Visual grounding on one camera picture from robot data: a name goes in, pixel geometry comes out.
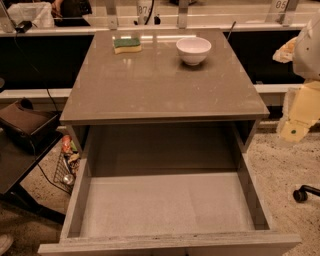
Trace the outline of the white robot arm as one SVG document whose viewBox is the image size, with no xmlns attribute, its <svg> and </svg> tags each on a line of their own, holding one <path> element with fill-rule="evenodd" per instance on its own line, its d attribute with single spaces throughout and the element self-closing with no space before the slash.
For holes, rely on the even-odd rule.
<svg viewBox="0 0 320 256">
<path fill-rule="evenodd" d="M 320 11 L 300 31 L 275 51 L 273 60 L 291 62 L 293 72 L 304 78 L 298 89 L 289 89 L 283 102 L 278 136 L 289 143 L 301 141 L 320 119 Z"/>
</svg>

